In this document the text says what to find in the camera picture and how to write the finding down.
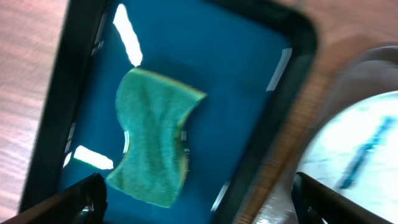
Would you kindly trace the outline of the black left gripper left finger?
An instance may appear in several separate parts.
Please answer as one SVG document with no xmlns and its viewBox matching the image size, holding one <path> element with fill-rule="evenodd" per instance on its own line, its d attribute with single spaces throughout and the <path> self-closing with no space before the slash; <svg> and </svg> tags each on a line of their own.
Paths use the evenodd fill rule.
<svg viewBox="0 0 398 224">
<path fill-rule="evenodd" d="M 108 203 L 101 174 L 92 174 L 2 224 L 103 223 Z"/>
</svg>

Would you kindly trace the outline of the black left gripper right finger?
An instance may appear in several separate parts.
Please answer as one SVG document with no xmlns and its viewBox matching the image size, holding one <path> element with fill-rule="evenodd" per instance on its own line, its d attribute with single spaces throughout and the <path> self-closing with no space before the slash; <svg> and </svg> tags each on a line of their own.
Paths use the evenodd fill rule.
<svg viewBox="0 0 398 224">
<path fill-rule="evenodd" d="M 295 174 L 291 197 L 299 224 L 391 224 L 303 172 Z"/>
</svg>

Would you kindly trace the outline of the white plate with blue smear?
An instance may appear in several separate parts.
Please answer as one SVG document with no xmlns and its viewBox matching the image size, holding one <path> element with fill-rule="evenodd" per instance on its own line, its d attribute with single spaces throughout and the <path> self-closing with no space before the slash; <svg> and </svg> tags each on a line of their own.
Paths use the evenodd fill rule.
<svg viewBox="0 0 398 224">
<path fill-rule="evenodd" d="M 346 108 L 312 137 L 297 170 L 397 223 L 397 92 Z"/>
</svg>

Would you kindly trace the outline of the green scouring sponge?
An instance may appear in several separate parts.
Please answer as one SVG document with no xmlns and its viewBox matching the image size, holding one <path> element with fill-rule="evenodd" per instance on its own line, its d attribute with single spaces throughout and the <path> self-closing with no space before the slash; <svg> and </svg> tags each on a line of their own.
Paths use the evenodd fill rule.
<svg viewBox="0 0 398 224">
<path fill-rule="evenodd" d="M 188 172 L 185 123 L 204 98 L 206 93 L 164 75 L 128 71 L 115 99 L 126 147 L 107 184 L 136 200 L 171 207 Z"/>
</svg>

